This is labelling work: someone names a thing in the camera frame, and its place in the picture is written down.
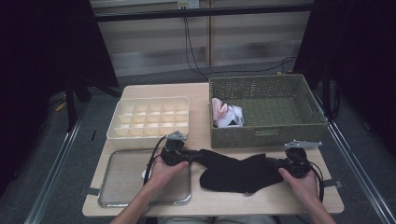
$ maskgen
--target woven basket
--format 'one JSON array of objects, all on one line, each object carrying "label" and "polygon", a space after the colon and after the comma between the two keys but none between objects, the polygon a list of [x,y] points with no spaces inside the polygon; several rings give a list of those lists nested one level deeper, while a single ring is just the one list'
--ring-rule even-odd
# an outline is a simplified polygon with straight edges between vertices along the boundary
[{"label": "woven basket", "polygon": [[296,139],[320,141],[327,129],[303,75],[216,77],[209,79],[209,101],[242,107],[243,127],[217,128],[210,106],[213,148],[284,146]]}]

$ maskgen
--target white divided box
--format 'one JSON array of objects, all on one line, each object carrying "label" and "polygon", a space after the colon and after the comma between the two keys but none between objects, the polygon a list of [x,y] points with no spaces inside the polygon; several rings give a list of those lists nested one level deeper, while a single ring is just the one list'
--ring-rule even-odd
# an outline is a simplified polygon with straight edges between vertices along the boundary
[{"label": "white divided box", "polygon": [[117,103],[107,130],[116,148],[155,148],[165,135],[189,131],[189,98],[134,98]]}]

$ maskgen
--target folded black fabric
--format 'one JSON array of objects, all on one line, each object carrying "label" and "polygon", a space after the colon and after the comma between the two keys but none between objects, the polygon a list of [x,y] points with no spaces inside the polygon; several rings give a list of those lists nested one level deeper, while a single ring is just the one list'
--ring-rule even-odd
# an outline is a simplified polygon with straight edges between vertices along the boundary
[{"label": "folded black fabric", "polygon": [[201,149],[198,162],[207,169],[200,177],[201,187],[219,192],[255,193],[283,181],[276,168],[265,163],[265,154],[237,160]]}]

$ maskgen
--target wooden tabletop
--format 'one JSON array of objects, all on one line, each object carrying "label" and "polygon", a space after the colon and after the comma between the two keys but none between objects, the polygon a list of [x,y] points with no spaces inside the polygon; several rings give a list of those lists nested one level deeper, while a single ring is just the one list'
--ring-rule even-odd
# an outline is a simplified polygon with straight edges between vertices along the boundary
[{"label": "wooden tabletop", "polygon": [[[208,83],[162,84],[128,86],[122,99],[148,97],[186,96],[190,99],[189,132],[186,145],[191,149],[212,149],[209,131],[209,86]],[[110,155],[118,150],[106,140],[102,155],[92,179],[91,188],[99,189],[104,180]],[[229,157],[244,159],[251,155],[265,153],[267,157],[285,159],[284,147],[212,149]],[[306,148],[310,161],[320,167],[324,180],[331,175],[317,147]],[[242,216],[242,215],[295,215],[305,213],[286,182],[281,182],[257,191],[253,195],[213,192],[201,189],[199,178],[205,167],[193,163],[191,166],[191,200],[181,206],[155,205],[146,213],[147,217],[166,216]],[[87,195],[82,212],[87,217],[116,216],[122,208],[103,208],[98,196]],[[331,214],[341,213],[344,204],[336,187],[327,187],[323,204]]]}]

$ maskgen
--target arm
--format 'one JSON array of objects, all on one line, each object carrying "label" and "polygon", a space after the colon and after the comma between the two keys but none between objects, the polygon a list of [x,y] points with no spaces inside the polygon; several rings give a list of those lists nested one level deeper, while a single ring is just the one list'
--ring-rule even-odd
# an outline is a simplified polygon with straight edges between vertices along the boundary
[{"label": "arm", "polygon": [[302,179],[291,176],[283,168],[279,168],[279,173],[290,184],[294,195],[305,206],[314,223],[335,223],[318,198],[317,178],[313,171],[308,172]]},{"label": "arm", "polygon": [[146,211],[152,197],[162,189],[169,180],[179,171],[187,167],[189,163],[183,161],[176,166],[168,166],[161,157],[157,157],[151,169],[151,176],[148,183],[134,196],[132,201],[126,206],[111,223],[137,223],[139,218]]}]

